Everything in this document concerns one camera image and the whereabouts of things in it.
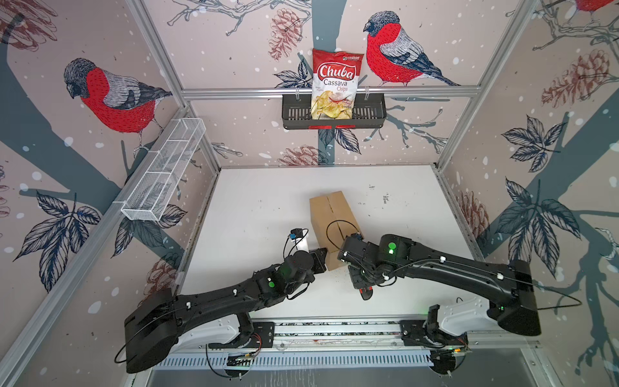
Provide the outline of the red black utility knife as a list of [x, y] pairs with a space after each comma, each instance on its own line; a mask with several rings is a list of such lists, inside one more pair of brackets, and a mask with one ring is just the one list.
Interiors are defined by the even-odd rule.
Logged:
[[359, 289], [359, 294], [364, 301], [368, 301], [373, 296], [373, 288], [370, 286], [368, 288]]

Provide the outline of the brown cardboard express box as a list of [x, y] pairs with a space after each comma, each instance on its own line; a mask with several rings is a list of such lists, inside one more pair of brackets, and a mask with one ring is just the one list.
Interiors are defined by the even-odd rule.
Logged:
[[342, 191], [311, 198], [310, 220], [320, 248], [327, 249], [326, 266], [335, 271], [345, 263], [338, 258], [344, 240], [361, 234], [358, 222]]

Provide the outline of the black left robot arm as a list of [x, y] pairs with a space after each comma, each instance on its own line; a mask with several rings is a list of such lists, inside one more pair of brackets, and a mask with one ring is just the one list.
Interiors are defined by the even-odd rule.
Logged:
[[296, 251], [237, 285], [206, 293], [174, 295], [163, 289], [151, 294], [124, 321], [125, 359], [128, 373], [138, 373], [161, 363], [179, 338], [203, 324], [235, 315], [240, 333], [221, 348], [247, 343], [254, 329], [249, 314], [293, 300], [295, 291], [324, 273], [327, 250]]

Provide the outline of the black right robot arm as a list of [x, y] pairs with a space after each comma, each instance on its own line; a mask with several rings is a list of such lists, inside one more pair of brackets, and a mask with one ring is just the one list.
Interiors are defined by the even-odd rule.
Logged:
[[351, 281], [364, 299], [371, 297], [373, 287], [405, 277], [472, 293], [471, 300], [430, 307], [425, 330], [432, 343], [493, 327], [527, 337], [542, 333], [530, 264], [525, 261], [474, 261], [393, 234], [383, 235], [380, 243], [350, 235], [338, 248], [338, 258], [348, 264]]

